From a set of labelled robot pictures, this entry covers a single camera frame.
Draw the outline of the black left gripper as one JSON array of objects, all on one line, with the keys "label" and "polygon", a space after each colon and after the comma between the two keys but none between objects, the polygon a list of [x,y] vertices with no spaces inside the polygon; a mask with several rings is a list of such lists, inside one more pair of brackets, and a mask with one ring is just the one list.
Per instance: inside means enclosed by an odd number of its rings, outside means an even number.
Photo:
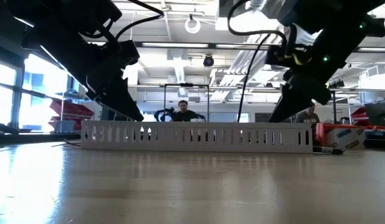
[{"label": "black left gripper", "polygon": [[87,88],[91,100],[132,120],[144,120],[123,78],[127,66],[118,41],[111,40],[101,46],[89,44],[72,28],[50,18],[27,31],[21,46],[49,54]]}]

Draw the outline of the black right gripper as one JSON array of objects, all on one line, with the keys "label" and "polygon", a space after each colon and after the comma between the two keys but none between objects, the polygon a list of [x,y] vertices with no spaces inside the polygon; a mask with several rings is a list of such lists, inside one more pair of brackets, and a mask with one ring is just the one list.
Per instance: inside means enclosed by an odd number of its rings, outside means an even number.
[{"label": "black right gripper", "polygon": [[[384,37],[385,19],[369,14],[340,16],[323,28],[313,45],[307,50],[293,49],[286,56],[282,47],[268,49],[265,63],[288,68],[286,81],[315,82],[324,84],[339,68],[346,65],[346,59],[365,37]],[[311,106],[311,101],[294,98],[287,90],[287,84],[280,87],[281,97],[269,118],[270,123],[280,123],[292,115]]]}]

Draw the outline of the white slotted cable duct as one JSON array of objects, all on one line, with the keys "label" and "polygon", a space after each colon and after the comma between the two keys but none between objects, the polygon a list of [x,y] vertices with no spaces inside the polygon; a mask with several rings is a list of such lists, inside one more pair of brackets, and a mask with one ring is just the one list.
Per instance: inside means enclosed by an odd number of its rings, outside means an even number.
[{"label": "white slotted cable duct", "polygon": [[310,126],[88,125],[81,129],[81,147],[176,152],[309,154],[313,151]]}]

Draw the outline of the person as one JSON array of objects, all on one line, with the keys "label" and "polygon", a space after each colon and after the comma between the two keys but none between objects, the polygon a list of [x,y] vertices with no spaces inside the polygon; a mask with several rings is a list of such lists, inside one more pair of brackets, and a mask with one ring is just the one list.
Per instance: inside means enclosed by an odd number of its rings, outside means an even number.
[{"label": "person", "polygon": [[308,123],[316,125],[320,122],[318,115],[315,113],[315,105],[312,104],[309,108],[305,109],[297,115],[296,123]]},{"label": "person", "polygon": [[201,114],[188,109],[188,102],[181,100],[178,102],[179,111],[173,114],[171,121],[190,122],[192,119],[205,119]]}]

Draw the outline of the red storage bin rack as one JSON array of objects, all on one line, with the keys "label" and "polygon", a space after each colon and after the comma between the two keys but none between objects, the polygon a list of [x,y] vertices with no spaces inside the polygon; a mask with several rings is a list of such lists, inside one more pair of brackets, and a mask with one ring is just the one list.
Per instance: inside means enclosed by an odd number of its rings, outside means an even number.
[{"label": "red storage bin rack", "polygon": [[52,100],[50,104],[57,116],[51,117],[48,124],[59,133],[80,132],[82,129],[82,121],[90,120],[94,112],[84,105],[71,103],[69,101]]}]

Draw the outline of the white taped cardboard box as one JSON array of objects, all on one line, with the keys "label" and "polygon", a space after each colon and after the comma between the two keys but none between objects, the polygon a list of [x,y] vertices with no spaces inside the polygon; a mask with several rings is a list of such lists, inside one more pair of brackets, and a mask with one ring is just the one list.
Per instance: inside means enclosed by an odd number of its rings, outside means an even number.
[{"label": "white taped cardboard box", "polygon": [[363,128],[327,128],[323,145],[340,149],[364,149],[364,141]]}]

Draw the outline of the black aluminium table frame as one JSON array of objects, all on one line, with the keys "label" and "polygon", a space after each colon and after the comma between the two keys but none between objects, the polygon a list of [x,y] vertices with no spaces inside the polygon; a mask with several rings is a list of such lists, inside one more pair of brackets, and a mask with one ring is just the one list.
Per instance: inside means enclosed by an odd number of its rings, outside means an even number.
[{"label": "black aluminium table frame", "polygon": [[27,144],[80,139],[78,133],[22,133],[0,123],[0,144]]}]

